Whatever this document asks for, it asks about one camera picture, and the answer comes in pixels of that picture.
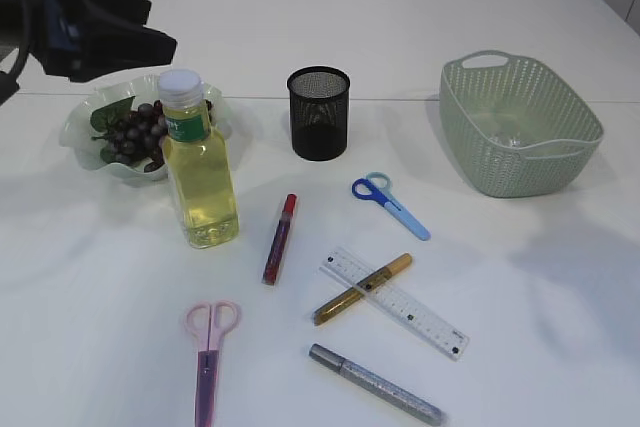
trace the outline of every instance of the grapes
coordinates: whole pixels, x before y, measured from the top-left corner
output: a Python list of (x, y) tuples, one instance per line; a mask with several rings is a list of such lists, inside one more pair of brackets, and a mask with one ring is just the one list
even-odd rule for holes
[(136, 151), (136, 144), (134, 144), (130, 140), (127, 140), (127, 141), (122, 143), (122, 146), (120, 147), (120, 150), (125, 155), (131, 155)]
[(140, 104), (138, 106), (138, 113), (145, 118), (149, 118), (153, 115), (153, 105), (149, 103)]
[(138, 124), (138, 129), (140, 129), (140, 132), (149, 132), (149, 130), (151, 130), (151, 123), (142, 121)]
[(129, 112), (129, 122), (133, 124), (138, 122), (139, 120), (140, 120), (140, 114), (137, 111), (132, 110), (131, 112)]
[(149, 172), (153, 172), (154, 170), (158, 170), (161, 167), (161, 164), (158, 164), (157, 162), (149, 162), (147, 165), (144, 166), (144, 171), (149, 173)]
[(164, 165), (161, 146), (167, 135), (167, 121), (162, 108), (159, 100), (140, 104), (138, 110), (108, 125), (104, 135), (93, 138), (107, 141), (105, 149), (113, 154), (115, 162), (132, 166), (147, 159), (144, 171), (153, 172)]
[(157, 164), (164, 164), (164, 157), (162, 157), (162, 149), (160, 147), (156, 147), (149, 153), (149, 157)]
[(156, 100), (153, 103), (153, 115), (155, 116), (162, 115), (162, 102), (160, 102), (159, 100)]
[(117, 133), (119, 133), (121, 131), (124, 131), (124, 130), (127, 129), (127, 121), (124, 120), (124, 119), (119, 119), (116, 122), (116, 125), (114, 125), (114, 127), (115, 127), (116, 131), (118, 131)]
[(136, 140), (138, 137), (140, 137), (140, 131), (135, 127), (131, 127), (127, 130), (127, 139)]
[(131, 157), (125, 154), (116, 154), (116, 162), (119, 162), (124, 165), (130, 165)]
[(156, 124), (153, 127), (151, 127), (151, 134), (155, 135), (156, 137), (161, 137), (165, 133), (166, 133), (165, 129), (161, 127), (160, 124)]
[(147, 134), (144, 136), (144, 148), (147, 150), (147, 152), (151, 152), (157, 145), (158, 145), (158, 138), (154, 137), (151, 134)]

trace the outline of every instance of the green basket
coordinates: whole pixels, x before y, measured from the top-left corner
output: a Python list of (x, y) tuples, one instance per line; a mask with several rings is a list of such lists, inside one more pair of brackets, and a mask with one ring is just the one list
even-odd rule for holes
[[(503, 63), (469, 65), (486, 56)], [(492, 197), (542, 195), (565, 187), (604, 133), (589, 106), (549, 67), (496, 50), (444, 66), (440, 118), (460, 167)]]

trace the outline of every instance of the blue scissors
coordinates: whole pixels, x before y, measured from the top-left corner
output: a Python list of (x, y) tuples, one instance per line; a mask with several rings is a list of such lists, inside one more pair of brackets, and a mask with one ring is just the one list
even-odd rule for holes
[[(380, 179), (384, 185), (378, 187), (372, 181)], [(370, 193), (361, 194), (358, 186), (364, 186)], [(360, 200), (374, 200), (384, 207), (391, 215), (398, 219), (402, 225), (409, 229), (420, 240), (429, 240), (431, 234), (413, 215), (405, 209), (404, 205), (391, 195), (391, 179), (382, 172), (370, 172), (364, 179), (356, 180), (351, 186), (351, 192)]]

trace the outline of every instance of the yellow liquid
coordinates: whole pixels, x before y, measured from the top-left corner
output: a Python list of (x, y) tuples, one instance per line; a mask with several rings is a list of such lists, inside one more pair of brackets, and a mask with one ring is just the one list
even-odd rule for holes
[(178, 142), (167, 137), (162, 145), (170, 182), (189, 243), (211, 247), (238, 234), (238, 214), (224, 138), (210, 128), (204, 102), (186, 110), (164, 107), (174, 119), (201, 116), (210, 134), (202, 140)]

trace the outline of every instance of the fruit bowl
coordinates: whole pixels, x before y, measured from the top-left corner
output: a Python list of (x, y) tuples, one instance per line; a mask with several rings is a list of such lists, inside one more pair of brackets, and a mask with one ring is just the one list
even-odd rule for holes
[[(153, 104), (158, 99), (157, 79), (157, 75), (150, 74), (138, 77), (130, 82), (97, 89), (75, 107), (67, 117), (60, 132), (60, 145), (73, 149), (78, 163), (87, 170), (100, 170), (124, 180), (156, 181), (166, 178), (166, 164), (153, 172), (145, 172), (145, 161), (133, 166), (118, 162), (106, 163), (102, 160), (100, 151), (107, 145), (107, 141), (92, 140), (92, 137), (100, 136), (100, 132), (96, 131), (90, 123), (91, 114), (95, 110), (123, 99), (135, 97), (133, 99), (133, 109), (142, 103)], [(206, 83), (203, 84), (203, 87), (205, 99), (213, 103), (214, 119), (221, 118), (228, 111), (222, 98), (222, 93)]]

